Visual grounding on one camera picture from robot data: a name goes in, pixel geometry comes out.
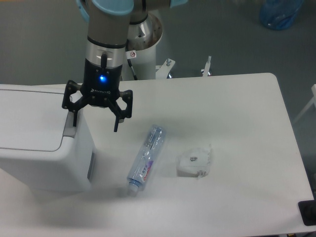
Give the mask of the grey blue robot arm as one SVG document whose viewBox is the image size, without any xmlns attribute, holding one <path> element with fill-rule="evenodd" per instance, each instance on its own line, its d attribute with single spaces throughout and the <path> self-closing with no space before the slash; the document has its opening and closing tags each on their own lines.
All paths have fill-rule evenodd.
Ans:
<svg viewBox="0 0 316 237">
<path fill-rule="evenodd" d="M 133 25 L 148 19 L 148 12 L 186 4 L 185 0 L 78 0 L 88 20 L 83 83 L 69 80 L 62 108 L 73 114 L 77 126 L 79 111 L 86 105 L 109 108 L 116 116 L 114 130 L 132 116 L 133 92 L 120 91 L 119 82 L 126 50 L 135 41 L 128 33 Z"/>
</svg>

